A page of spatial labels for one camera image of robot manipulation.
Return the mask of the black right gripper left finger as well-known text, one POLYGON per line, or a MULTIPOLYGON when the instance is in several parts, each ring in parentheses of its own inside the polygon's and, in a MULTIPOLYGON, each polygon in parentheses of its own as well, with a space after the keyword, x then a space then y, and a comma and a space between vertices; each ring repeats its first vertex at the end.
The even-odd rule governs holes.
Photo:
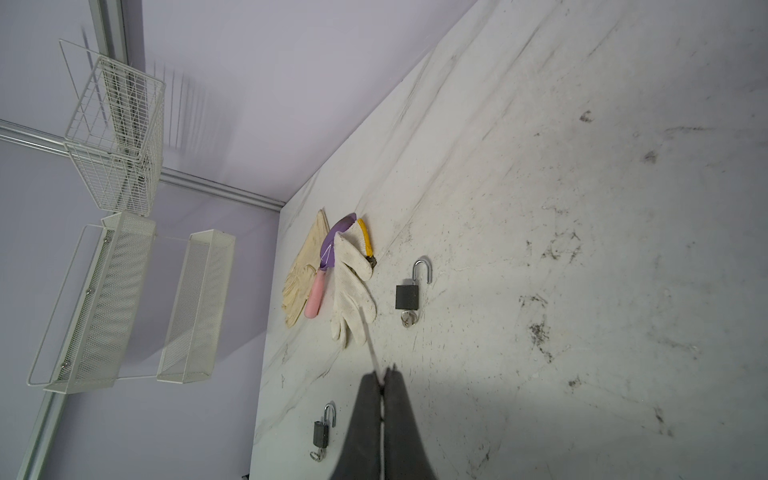
POLYGON ((375 372, 365 374, 331 479, 373 479, 381 474, 382 388, 375 372))

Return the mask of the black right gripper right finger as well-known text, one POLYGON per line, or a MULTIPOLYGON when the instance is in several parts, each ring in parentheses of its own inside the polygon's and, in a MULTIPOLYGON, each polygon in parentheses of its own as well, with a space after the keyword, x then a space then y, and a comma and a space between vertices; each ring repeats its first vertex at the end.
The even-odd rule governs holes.
POLYGON ((403 374, 388 368, 383 387, 385 479, 436 479, 426 455, 403 374))

